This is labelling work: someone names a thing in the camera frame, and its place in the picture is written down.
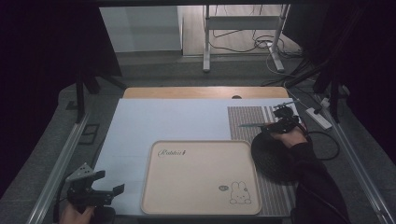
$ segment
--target metal stand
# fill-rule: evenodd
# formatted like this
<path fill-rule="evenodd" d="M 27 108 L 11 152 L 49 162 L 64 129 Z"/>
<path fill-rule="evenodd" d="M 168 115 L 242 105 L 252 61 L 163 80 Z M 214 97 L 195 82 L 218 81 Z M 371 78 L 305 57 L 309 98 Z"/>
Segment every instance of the metal stand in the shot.
<path fill-rule="evenodd" d="M 276 30 L 273 43 L 268 46 L 278 72 L 285 72 L 279 60 L 277 42 L 285 23 L 289 5 L 285 5 L 280 16 L 209 16 L 209 5 L 205 15 L 204 72 L 210 71 L 210 30 Z"/>
<path fill-rule="evenodd" d="M 268 49 L 270 50 L 271 57 L 273 58 L 274 64 L 276 66 L 276 71 L 283 73 L 285 72 L 285 68 L 283 67 L 282 62 L 279 59 L 279 53 L 277 50 L 277 42 L 279 40 L 280 34 L 282 33 L 283 25 L 285 24 L 286 14 L 288 13 L 289 5 L 285 5 L 282 12 L 279 16 L 279 23 L 276 28 L 274 41 L 273 43 L 267 43 Z"/>
<path fill-rule="evenodd" d="M 78 72 L 76 79 L 76 92 L 77 92 L 77 105 L 78 105 L 78 117 L 76 123 L 80 123 L 81 119 L 85 115 L 85 104 L 84 104 L 84 84 L 90 94 L 99 93 L 100 86 L 95 79 L 95 74 L 97 74 L 102 79 L 110 82 L 111 84 L 119 87 L 123 91 L 126 91 L 128 87 L 117 81 L 114 77 L 106 76 L 99 71 L 85 70 L 84 72 Z"/>
<path fill-rule="evenodd" d="M 340 68 L 339 56 L 342 53 L 342 49 L 347 42 L 347 39 L 350 37 L 350 34 L 353 31 L 353 28 L 358 23 L 361 15 L 364 12 L 366 6 L 354 6 L 354 9 L 351 12 L 351 16 L 349 21 L 346 23 L 346 27 L 340 35 L 339 41 L 335 44 L 332 49 L 331 55 L 327 61 L 321 63 L 316 68 L 302 74 L 300 77 L 295 78 L 294 80 L 287 82 L 285 87 L 291 88 L 294 85 L 306 80 L 313 75 L 320 73 L 317 81 L 314 84 L 314 92 L 315 93 L 323 93 L 326 88 L 331 85 L 331 98 L 330 98 L 330 113 L 334 118 L 335 122 L 339 122 L 337 115 L 337 103 L 338 103 L 338 85 L 339 85 L 339 76 L 337 69 Z"/>

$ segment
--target human hand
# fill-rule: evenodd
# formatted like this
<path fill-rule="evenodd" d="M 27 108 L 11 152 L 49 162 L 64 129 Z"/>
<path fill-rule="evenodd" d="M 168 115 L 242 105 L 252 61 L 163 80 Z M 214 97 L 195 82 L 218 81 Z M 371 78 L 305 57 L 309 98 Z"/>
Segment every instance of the human hand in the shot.
<path fill-rule="evenodd" d="M 60 224 L 89 224 L 95 207 L 88 206 L 84 213 L 80 213 L 71 203 L 67 203 L 62 212 Z"/>
<path fill-rule="evenodd" d="M 271 136 L 276 140 L 282 141 L 287 148 L 291 148 L 299 143 L 307 142 L 303 131 L 299 127 L 295 127 L 288 133 L 271 133 Z"/>

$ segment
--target black cloth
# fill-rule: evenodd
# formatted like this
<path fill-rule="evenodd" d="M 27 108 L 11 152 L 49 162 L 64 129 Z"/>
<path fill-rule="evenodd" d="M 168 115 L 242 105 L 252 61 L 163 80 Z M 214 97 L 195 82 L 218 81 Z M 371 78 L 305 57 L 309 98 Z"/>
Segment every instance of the black cloth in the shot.
<path fill-rule="evenodd" d="M 294 224 L 350 223 L 347 206 L 334 180 L 317 159 L 312 144 L 300 143 L 290 149 L 292 167 L 298 179 Z"/>

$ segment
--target metal frame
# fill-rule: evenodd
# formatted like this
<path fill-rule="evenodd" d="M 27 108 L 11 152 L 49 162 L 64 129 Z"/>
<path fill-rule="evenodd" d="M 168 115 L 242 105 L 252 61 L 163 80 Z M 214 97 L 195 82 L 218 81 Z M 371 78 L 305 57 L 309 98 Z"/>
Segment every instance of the metal frame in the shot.
<path fill-rule="evenodd" d="M 323 112 L 326 119 L 332 124 L 332 129 L 335 132 L 337 139 L 341 143 L 341 146 L 343 146 L 346 158 L 348 159 L 355 176 L 358 178 L 361 188 L 366 193 L 366 196 L 371 203 L 375 214 L 378 216 L 379 221 L 383 224 L 394 224 L 395 219 L 388 209 L 387 203 L 376 187 L 373 179 L 369 176 L 363 164 L 361 163 L 361 159 L 359 158 L 358 154 L 356 154 L 356 149 L 350 143 L 343 128 L 339 123 L 335 122 L 327 109 L 323 109 Z"/>
<path fill-rule="evenodd" d="M 33 208 L 32 213 L 30 214 L 26 223 L 42 223 L 45 215 L 47 214 L 52 199 L 55 196 L 56 190 L 62 181 L 62 177 L 64 176 L 64 171 L 66 170 L 67 165 L 69 164 L 74 153 L 78 139 L 81 137 L 87 120 L 90 117 L 90 111 L 93 102 L 94 100 L 92 100 L 91 97 L 88 98 L 86 113 L 81 118 L 80 123 L 75 123 L 71 133 L 69 134 L 69 137 L 66 140 L 66 143 L 64 144 L 61 154 L 59 155 L 59 158 L 49 175 L 47 183 L 41 191 L 40 196 L 35 203 L 35 207 Z"/>
<path fill-rule="evenodd" d="M 282 33 L 289 5 L 285 5 L 279 16 L 215 16 L 210 17 L 209 5 L 205 15 L 204 72 L 210 71 L 210 30 L 276 30 L 273 43 L 267 43 L 276 71 L 283 73 L 285 68 L 279 59 L 277 42 Z"/>

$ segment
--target beige tray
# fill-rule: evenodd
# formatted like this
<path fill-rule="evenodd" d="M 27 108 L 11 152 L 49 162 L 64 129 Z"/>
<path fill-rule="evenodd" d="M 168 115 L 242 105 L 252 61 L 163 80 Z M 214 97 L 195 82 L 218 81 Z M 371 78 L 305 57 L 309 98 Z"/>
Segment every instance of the beige tray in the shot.
<path fill-rule="evenodd" d="M 147 214 L 255 215 L 262 208 L 245 141 L 159 141 L 141 203 Z"/>

